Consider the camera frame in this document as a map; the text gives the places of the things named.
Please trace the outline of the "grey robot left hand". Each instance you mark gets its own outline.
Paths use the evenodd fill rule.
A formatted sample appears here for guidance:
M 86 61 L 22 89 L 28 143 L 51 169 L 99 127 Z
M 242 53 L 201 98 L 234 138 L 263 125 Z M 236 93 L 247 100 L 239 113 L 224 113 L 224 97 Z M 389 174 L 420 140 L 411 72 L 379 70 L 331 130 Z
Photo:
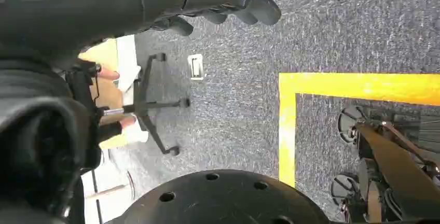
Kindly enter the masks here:
M 1 0 L 1 223 L 84 223 L 81 176 L 123 124 L 100 124 L 79 54 L 150 29 L 187 36 L 185 17 L 276 24 L 273 0 Z

